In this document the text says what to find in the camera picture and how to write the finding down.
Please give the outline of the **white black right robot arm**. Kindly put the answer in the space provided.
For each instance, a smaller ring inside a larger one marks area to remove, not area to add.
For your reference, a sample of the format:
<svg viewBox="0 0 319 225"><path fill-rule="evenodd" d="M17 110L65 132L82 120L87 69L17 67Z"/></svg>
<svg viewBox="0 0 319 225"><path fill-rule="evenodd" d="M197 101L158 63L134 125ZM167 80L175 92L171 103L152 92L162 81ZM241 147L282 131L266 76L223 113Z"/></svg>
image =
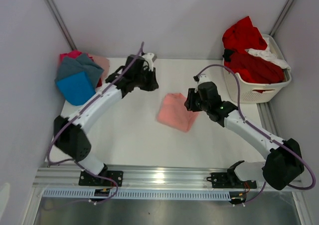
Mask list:
<svg viewBox="0 0 319 225"><path fill-rule="evenodd" d="M265 159L264 162L239 161L229 167L230 186L239 187L244 181L255 180L282 190L304 172L304 165L297 158L301 153L295 140L285 141L249 122L235 104L221 99L213 82L188 89L184 105L188 111L205 112L213 122L240 136Z"/></svg>

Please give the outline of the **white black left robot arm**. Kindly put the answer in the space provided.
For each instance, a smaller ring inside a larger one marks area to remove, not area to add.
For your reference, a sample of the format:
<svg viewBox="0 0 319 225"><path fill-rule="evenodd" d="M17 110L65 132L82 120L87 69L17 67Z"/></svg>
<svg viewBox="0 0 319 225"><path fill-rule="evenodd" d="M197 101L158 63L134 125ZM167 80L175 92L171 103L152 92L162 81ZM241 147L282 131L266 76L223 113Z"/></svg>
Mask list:
<svg viewBox="0 0 319 225"><path fill-rule="evenodd" d="M135 88L151 92L159 88L156 79L154 53L130 55L125 65L111 73L102 87L81 108L70 116L59 115L54 120L53 146L90 173L90 180L97 186L106 183L106 165L92 152L88 132L97 120L115 103Z"/></svg>

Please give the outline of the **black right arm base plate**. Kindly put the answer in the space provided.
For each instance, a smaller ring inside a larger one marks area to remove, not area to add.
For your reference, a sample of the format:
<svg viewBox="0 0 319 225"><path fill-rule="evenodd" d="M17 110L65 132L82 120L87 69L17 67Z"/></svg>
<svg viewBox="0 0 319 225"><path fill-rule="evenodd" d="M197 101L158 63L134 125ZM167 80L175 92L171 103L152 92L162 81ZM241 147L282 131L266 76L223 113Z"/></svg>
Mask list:
<svg viewBox="0 0 319 225"><path fill-rule="evenodd" d="M241 181L237 177L228 176L226 172L213 172L206 178L215 189L257 189L255 181Z"/></svg>

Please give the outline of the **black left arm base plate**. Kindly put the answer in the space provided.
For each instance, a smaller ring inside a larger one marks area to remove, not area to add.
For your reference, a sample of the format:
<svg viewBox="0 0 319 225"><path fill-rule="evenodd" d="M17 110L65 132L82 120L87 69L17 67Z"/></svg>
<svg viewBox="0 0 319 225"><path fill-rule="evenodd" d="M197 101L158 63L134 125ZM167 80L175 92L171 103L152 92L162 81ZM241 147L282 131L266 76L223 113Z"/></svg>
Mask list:
<svg viewBox="0 0 319 225"><path fill-rule="evenodd" d="M123 175L124 175L123 171L117 171L117 170L106 170L106 171L103 171L103 173L101 174L102 177L106 177L108 179L115 181L119 187L122 186ZM95 186L95 187L97 186L115 187L114 182L92 176L85 171L81 172L78 185L79 186Z"/></svg>

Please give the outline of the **salmon pink t shirt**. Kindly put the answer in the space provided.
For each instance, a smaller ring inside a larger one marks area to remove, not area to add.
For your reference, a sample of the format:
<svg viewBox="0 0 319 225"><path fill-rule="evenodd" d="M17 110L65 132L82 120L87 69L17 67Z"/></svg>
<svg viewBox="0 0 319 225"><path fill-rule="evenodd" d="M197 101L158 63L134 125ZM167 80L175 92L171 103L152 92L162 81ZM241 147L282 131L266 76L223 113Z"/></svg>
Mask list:
<svg viewBox="0 0 319 225"><path fill-rule="evenodd" d="M157 121L182 132L189 132L199 112L188 111L186 97L181 93L166 94L161 104Z"/></svg>

